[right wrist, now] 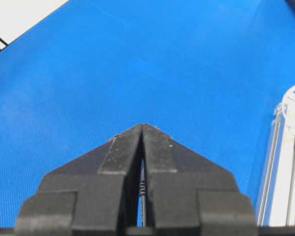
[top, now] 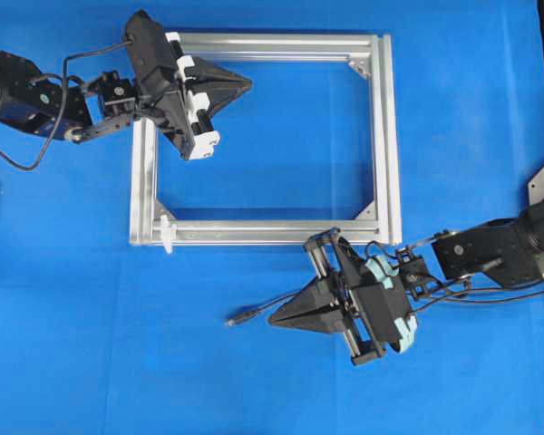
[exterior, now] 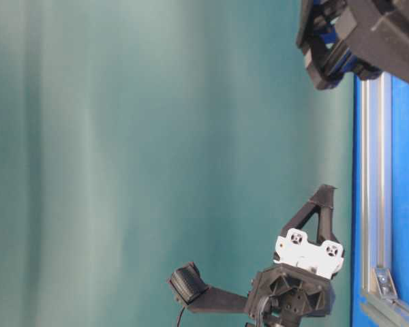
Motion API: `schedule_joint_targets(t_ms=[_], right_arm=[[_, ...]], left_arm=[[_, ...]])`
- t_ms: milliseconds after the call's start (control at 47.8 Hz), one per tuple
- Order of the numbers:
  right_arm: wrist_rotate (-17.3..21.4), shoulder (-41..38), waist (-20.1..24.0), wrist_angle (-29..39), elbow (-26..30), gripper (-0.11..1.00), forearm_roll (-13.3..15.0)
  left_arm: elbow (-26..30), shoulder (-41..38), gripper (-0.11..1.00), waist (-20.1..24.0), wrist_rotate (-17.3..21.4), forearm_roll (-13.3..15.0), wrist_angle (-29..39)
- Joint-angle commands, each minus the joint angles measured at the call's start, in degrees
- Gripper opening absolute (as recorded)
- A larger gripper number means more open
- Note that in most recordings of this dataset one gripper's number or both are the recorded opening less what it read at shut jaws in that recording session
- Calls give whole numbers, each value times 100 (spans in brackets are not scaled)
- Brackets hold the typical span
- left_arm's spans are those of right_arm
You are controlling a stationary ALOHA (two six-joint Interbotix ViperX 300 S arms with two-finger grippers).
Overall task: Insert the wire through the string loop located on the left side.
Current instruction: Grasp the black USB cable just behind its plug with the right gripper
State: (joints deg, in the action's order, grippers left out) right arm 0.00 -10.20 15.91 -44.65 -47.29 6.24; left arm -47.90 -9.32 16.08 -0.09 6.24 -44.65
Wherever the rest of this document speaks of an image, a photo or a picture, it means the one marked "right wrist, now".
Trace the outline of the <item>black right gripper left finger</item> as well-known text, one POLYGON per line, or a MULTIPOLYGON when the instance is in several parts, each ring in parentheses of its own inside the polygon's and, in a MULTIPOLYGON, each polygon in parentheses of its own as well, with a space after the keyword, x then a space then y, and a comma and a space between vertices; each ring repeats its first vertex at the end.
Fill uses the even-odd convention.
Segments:
POLYGON ((18 236, 119 236, 137 224, 142 127, 46 174, 19 212, 18 236))

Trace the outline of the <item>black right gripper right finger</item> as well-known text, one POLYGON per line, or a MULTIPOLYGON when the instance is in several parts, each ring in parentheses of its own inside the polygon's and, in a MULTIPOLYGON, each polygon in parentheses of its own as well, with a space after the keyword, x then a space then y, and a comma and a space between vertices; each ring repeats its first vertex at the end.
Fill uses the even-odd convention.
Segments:
POLYGON ((143 144, 156 235, 257 235, 251 201, 231 172, 147 124, 143 144))

